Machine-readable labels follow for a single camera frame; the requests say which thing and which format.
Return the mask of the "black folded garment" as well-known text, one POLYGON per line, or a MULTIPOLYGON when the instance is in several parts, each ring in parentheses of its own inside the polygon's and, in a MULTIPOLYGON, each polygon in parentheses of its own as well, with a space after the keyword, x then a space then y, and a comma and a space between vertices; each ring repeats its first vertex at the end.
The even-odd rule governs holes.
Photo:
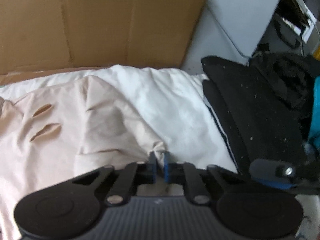
POLYGON ((247 66, 217 56, 201 61, 203 92, 236 169, 255 159, 319 160, 319 61, 294 53, 263 54, 247 66))

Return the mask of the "beige printed t-shirt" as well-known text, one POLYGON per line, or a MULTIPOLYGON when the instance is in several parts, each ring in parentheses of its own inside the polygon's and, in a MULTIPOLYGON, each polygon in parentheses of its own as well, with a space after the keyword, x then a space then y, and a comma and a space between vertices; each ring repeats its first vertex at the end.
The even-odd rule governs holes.
POLYGON ((163 162, 167 146, 123 94, 96 77, 1 99, 1 239, 19 239, 24 196, 96 168, 163 162))

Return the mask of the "grey sofa cushion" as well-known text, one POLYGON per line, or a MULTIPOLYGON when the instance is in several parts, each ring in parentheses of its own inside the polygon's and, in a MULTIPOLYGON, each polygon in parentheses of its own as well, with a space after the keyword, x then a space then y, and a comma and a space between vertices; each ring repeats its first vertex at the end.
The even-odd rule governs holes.
POLYGON ((182 70, 202 73, 201 59, 218 56, 247 64, 279 0, 207 0, 182 70))

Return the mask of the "cream cartoon bed sheet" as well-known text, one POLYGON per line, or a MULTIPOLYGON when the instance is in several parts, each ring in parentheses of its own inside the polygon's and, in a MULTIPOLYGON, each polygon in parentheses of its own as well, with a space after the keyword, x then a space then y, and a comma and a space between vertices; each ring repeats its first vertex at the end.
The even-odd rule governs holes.
POLYGON ((119 90, 163 139, 176 161, 198 168, 219 165, 236 172, 221 127, 204 98, 204 74, 169 68, 155 70, 115 65, 72 72, 39 72, 1 76, 1 96, 15 99, 42 87, 97 76, 119 90))

